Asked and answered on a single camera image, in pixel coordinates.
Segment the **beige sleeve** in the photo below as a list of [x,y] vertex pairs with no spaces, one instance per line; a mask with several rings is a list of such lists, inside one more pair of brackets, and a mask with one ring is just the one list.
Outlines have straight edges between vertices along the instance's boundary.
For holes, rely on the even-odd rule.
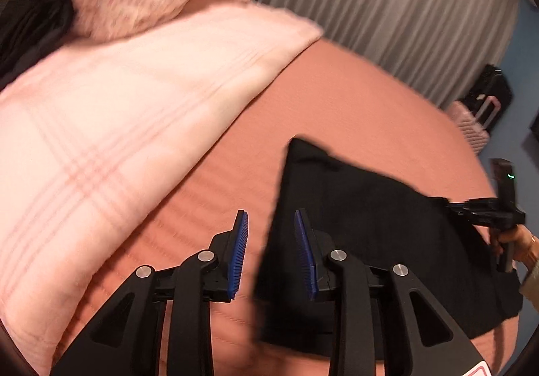
[[525,298],[531,301],[534,308],[539,312],[539,262],[528,273],[526,280],[520,288],[520,292]]

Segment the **ribbed blue pad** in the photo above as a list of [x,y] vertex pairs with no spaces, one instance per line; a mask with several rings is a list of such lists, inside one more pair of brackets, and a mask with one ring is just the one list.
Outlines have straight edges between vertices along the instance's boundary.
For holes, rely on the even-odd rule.
[[248,233],[249,217],[247,216],[247,212],[244,212],[234,242],[232,258],[228,264],[228,298],[230,298],[230,300],[235,297],[239,290],[239,281],[242,278],[243,258],[245,257]]
[[318,284],[316,283],[316,265],[314,264],[313,253],[311,251],[311,245],[307,239],[305,231],[305,225],[299,210],[295,213],[296,225],[294,226],[294,232],[296,235],[297,251],[301,263],[301,274],[307,288],[307,293],[311,300],[314,300],[318,293]]

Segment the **sticker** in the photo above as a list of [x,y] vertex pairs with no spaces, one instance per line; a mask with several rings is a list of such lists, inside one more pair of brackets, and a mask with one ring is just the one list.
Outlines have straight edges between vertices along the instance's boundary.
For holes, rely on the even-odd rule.
[[488,365],[485,361],[480,362],[477,364],[473,369],[471,369],[468,373],[464,374],[463,376],[492,376],[490,373],[490,369],[488,368]]

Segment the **metal pin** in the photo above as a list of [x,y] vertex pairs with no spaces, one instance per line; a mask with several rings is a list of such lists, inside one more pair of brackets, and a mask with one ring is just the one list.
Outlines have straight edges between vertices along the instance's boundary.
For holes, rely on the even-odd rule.
[[336,261],[344,261],[346,259],[346,251],[342,250],[333,250],[329,255]]
[[150,274],[152,274],[152,269],[147,265],[138,267],[136,270],[137,277],[140,277],[141,279],[148,277]]
[[215,257],[214,252],[209,250],[204,250],[198,253],[198,260],[202,262],[209,262]]
[[408,274],[408,267],[406,265],[401,265],[400,263],[398,263],[393,267],[393,272],[397,276],[404,277]]

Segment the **bed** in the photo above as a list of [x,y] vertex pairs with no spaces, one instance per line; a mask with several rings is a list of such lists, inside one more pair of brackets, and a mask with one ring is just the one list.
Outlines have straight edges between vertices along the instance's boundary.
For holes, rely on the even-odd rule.
[[[253,342],[250,300],[290,138],[303,135],[422,193],[454,201],[492,195],[459,130],[413,90],[357,55],[321,40],[292,62],[94,276],[58,348],[60,356],[96,310],[139,265],[176,266],[250,215],[238,298],[212,306],[217,375],[327,374],[328,362]],[[518,319],[474,344],[497,372],[511,356]]]

